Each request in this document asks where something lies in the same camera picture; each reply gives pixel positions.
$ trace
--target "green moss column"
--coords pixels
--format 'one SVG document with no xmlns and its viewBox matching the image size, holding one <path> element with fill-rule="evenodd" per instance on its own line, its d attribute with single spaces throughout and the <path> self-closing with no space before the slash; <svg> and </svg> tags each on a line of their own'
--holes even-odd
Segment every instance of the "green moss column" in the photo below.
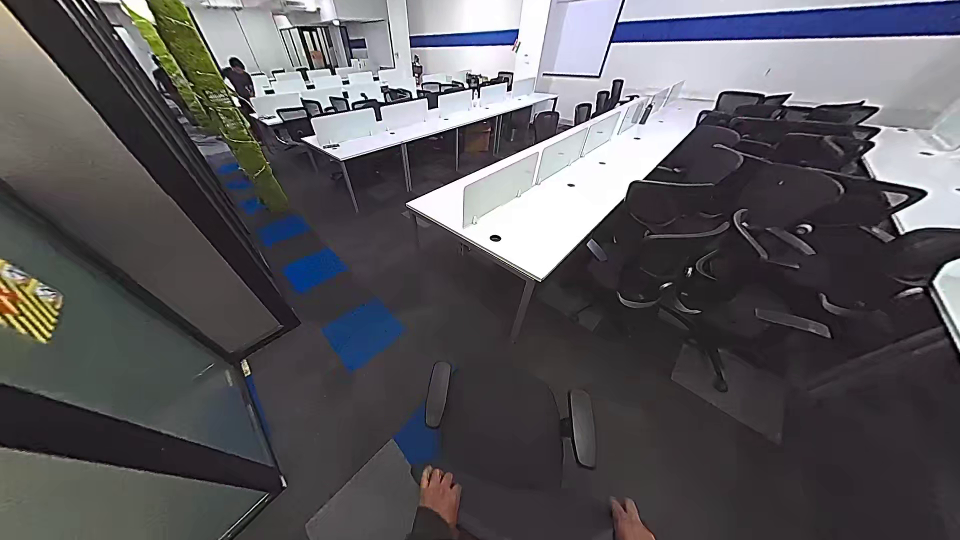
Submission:
<svg viewBox="0 0 960 540">
<path fill-rule="evenodd" d="M 170 50 L 167 49 L 163 39 L 160 39 L 160 35 L 156 33 L 154 24 L 129 8 L 127 8 L 126 11 L 130 18 L 133 19 L 133 25 L 140 31 L 140 35 L 143 36 L 147 44 L 150 45 L 150 50 L 154 52 L 156 59 L 160 61 L 163 70 L 167 72 L 170 80 L 173 81 L 174 86 L 177 87 L 177 92 L 180 94 L 180 97 L 183 98 L 183 102 L 186 103 L 190 114 L 193 115 L 194 119 L 196 119 L 204 129 L 212 134 L 218 133 L 220 130 L 217 129 L 216 124 L 214 124 L 213 120 L 206 114 L 204 106 L 202 106 L 200 100 L 197 99 L 197 94 L 194 93 L 193 88 L 190 87 L 186 78 L 183 77 L 183 72 L 180 71 L 180 67 L 177 65 L 174 57 L 170 55 Z"/>
<path fill-rule="evenodd" d="M 180 0 L 147 0 L 156 19 L 156 31 L 193 86 L 200 102 L 220 124 L 220 133 L 253 181 L 257 196 L 272 211 L 287 209 L 287 196 L 253 138 L 244 114 L 233 105 L 220 70 L 206 50 L 190 12 Z"/>
</svg>

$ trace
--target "white column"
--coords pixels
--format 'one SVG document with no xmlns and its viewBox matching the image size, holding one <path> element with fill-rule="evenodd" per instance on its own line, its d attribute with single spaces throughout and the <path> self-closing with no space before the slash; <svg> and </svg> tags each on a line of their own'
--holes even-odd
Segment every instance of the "white column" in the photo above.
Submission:
<svg viewBox="0 0 960 540">
<path fill-rule="evenodd" d="M 390 22 L 390 42 L 394 46 L 394 67 L 407 77 L 413 77 L 407 0 L 387 0 L 387 20 Z"/>
<path fill-rule="evenodd" d="M 543 53 L 543 38 L 546 36 L 546 20 L 550 14 L 550 0 L 523 0 L 520 8 L 520 42 L 516 51 L 514 80 L 537 77 L 540 56 Z"/>
</svg>

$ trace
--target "long white desk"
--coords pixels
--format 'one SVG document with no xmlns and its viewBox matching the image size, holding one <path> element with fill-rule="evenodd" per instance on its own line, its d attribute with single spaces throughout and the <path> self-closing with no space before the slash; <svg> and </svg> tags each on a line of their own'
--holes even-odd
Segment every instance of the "long white desk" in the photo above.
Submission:
<svg viewBox="0 0 960 540">
<path fill-rule="evenodd" d="M 516 340 L 534 286 L 542 282 L 621 202 L 634 180 L 645 178 L 693 130 L 706 102 L 678 100 L 534 185 L 522 196 L 464 227 L 464 188 L 528 156 L 554 138 L 407 203 L 415 216 L 455 234 L 525 281 L 511 339 Z M 607 112 L 597 120 L 617 110 Z"/>
<path fill-rule="evenodd" d="M 340 162 L 341 170 L 344 173 L 344 180 L 347 181 L 347 189 L 350 194 L 350 200 L 353 202 L 353 209 L 357 212 L 360 208 L 357 206 L 356 196 L 353 193 L 353 185 L 350 182 L 350 176 L 347 171 L 347 160 L 359 158 L 367 154 L 385 150 L 394 146 L 400 146 L 400 152 L 403 157 L 403 174 L 406 179 L 407 191 L 412 189 L 410 179 L 410 162 L 407 158 L 407 143 L 417 139 L 436 135 L 449 130 L 455 131 L 454 160 L 455 168 L 460 169 L 460 128 L 496 117 L 496 126 L 493 130 L 493 153 L 499 150 L 500 131 L 503 126 L 503 114 L 520 110 L 525 107 L 531 107 L 544 101 L 553 100 L 554 107 L 557 105 L 557 94 L 532 93 L 517 98 L 508 97 L 507 100 L 499 103 L 490 104 L 481 107 L 474 103 L 470 110 L 450 114 L 447 117 L 440 116 L 439 109 L 427 110 L 427 119 L 425 122 L 400 128 L 394 131 L 382 131 L 376 135 L 364 136 L 339 143 L 336 148 L 324 148 L 317 141 L 316 135 L 306 136 L 303 142 L 315 151 L 322 152 L 330 158 Z"/>
<path fill-rule="evenodd" d="M 877 180 L 926 190 L 917 204 L 897 212 L 901 233 L 927 227 L 960 229 L 960 151 L 932 148 L 915 130 L 883 128 L 864 161 Z M 930 287 L 953 342 L 960 347 L 960 260 L 946 264 Z"/>
</svg>

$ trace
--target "sleeve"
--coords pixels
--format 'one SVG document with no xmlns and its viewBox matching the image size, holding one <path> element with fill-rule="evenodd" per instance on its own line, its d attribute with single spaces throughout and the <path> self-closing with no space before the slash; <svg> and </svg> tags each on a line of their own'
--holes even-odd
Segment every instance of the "sleeve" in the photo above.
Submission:
<svg viewBox="0 0 960 540">
<path fill-rule="evenodd" d="M 417 507 L 414 527 L 407 540 L 453 540 L 453 531 L 440 514 L 425 506 Z"/>
</svg>

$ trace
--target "human hand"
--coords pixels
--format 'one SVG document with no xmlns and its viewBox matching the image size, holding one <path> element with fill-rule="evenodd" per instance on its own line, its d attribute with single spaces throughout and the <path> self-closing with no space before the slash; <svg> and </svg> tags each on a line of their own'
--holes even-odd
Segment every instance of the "human hand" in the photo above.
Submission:
<svg viewBox="0 0 960 540">
<path fill-rule="evenodd" d="M 460 510 L 459 484 L 453 484 L 453 475 L 427 465 L 420 476 L 420 506 L 430 508 L 444 518 L 451 529 L 457 527 Z"/>
<path fill-rule="evenodd" d="M 636 504 L 632 499 L 620 501 L 610 497 L 613 510 L 613 530 L 616 540 L 657 540 L 654 533 L 640 521 L 640 514 L 636 511 Z"/>
</svg>

